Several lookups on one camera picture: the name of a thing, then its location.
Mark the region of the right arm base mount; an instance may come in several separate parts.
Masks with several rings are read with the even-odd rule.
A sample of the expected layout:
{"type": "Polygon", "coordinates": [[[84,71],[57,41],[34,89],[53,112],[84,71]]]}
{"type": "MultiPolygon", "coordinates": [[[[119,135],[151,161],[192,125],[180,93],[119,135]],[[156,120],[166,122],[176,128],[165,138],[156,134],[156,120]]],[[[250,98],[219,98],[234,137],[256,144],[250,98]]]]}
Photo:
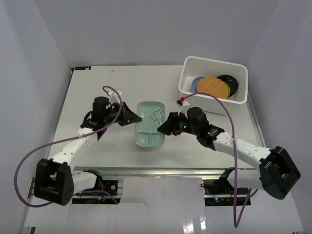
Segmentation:
{"type": "MultiPolygon", "coordinates": [[[[204,192],[206,207],[225,207],[234,205],[234,189],[223,188],[217,179],[206,179],[200,184],[204,192]]],[[[237,190],[237,206],[242,206],[247,197],[249,189],[239,188],[237,190]]]]}

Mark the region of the blue round plate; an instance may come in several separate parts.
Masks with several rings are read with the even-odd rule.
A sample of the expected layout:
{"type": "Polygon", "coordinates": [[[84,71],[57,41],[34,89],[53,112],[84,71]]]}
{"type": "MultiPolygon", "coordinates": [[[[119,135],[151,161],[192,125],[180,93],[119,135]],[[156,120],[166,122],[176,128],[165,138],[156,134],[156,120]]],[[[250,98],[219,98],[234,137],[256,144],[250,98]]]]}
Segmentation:
{"type": "Polygon", "coordinates": [[[192,84],[191,84],[191,90],[193,93],[197,93],[197,85],[199,83],[199,81],[201,79],[203,79],[204,77],[196,77],[193,81],[192,81],[192,84]]]}

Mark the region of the green round plate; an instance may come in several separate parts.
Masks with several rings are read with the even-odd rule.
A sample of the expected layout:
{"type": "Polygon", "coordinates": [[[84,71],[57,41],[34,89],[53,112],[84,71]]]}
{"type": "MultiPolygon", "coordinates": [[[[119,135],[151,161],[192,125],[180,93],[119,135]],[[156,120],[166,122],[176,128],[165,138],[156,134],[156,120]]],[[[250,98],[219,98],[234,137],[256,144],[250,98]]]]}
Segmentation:
{"type": "Polygon", "coordinates": [[[231,89],[230,89],[230,87],[228,86],[228,84],[227,83],[225,83],[225,85],[226,85],[226,87],[227,87],[227,89],[228,89],[228,95],[227,95],[227,98],[230,96],[230,94],[231,94],[231,89]]]}

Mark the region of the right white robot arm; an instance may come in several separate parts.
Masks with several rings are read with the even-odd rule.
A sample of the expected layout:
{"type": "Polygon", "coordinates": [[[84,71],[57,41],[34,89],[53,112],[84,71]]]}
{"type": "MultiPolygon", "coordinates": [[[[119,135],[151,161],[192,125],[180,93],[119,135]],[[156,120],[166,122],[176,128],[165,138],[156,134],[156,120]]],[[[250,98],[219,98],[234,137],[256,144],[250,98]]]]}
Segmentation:
{"type": "Polygon", "coordinates": [[[233,140],[224,129],[210,124],[199,107],[190,108],[186,114],[171,112],[157,130],[167,136],[181,133],[194,135],[202,146],[235,156],[252,166],[251,170],[227,168],[212,184],[228,195],[237,188],[252,188],[264,190],[270,196],[283,200],[301,177],[284,148],[277,146],[270,149],[240,139],[233,140]]]}

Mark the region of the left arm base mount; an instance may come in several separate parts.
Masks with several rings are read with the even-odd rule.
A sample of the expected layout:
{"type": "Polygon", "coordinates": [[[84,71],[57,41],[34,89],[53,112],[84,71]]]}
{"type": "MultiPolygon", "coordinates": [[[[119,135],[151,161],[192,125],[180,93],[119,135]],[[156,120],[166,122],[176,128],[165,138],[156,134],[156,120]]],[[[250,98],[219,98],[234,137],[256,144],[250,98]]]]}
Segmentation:
{"type": "Polygon", "coordinates": [[[93,192],[92,195],[98,196],[100,203],[105,204],[118,204],[120,199],[117,198],[118,195],[118,181],[117,180],[103,180],[98,190],[103,192],[93,192]]]}

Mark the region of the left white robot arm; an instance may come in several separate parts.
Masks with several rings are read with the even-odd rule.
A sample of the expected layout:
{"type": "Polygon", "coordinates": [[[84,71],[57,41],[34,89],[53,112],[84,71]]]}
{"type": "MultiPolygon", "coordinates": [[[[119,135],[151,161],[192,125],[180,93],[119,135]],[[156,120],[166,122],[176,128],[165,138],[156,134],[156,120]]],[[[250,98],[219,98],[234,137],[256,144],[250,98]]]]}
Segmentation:
{"type": "Polygon", "coordinates": [[[103,189],[102,175],[94,170],[74,173],[76,164],[100,140],[108,126],[114,123],[126,126],[141,120],[125,102],[95,98],[76,136],[50,159],[37,163],[34,196],[65,206],[77,193],[99,194],[103,189]]]}

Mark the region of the teal rectangular ceramic plate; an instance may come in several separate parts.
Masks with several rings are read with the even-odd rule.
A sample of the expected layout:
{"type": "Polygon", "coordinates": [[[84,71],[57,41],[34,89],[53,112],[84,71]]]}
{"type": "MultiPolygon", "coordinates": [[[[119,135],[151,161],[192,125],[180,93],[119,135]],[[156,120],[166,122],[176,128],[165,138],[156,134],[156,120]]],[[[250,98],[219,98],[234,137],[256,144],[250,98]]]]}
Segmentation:
{"type": "Polygon", "coordinates": [[[139,147],[155,148],[164,143],[165,135],[157,129],[165,122],[162,102],[145,101],[137,105],[136,114],[141,121],[135,126],[135,143],[139,147]]]}

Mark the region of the black round plate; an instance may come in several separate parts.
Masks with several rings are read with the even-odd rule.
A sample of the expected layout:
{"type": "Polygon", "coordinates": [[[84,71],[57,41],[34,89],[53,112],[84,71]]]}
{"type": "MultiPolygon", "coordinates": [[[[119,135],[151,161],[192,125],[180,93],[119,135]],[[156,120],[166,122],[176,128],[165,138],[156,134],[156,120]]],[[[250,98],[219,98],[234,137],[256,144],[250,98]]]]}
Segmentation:
{"type": "Polygon", "coordinates": [[[223,81],[229,87],[229,97],[233,96],[238,90],[238,82],[237,80],[230,75],[220,75],[217,79],[223,81]]]}

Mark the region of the orange woven round plate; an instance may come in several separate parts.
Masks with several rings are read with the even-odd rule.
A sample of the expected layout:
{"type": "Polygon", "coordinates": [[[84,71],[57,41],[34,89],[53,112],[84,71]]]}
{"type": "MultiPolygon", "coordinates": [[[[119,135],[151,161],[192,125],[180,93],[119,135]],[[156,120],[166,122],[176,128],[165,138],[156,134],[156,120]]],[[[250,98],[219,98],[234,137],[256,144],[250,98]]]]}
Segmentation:
{"type": "Polygon", "coordinates": [[[217,98],[226,99],[228,89],[225,83],[215,77],[204,77],[197,85],[197,92],[208,93],[217,98]]]}

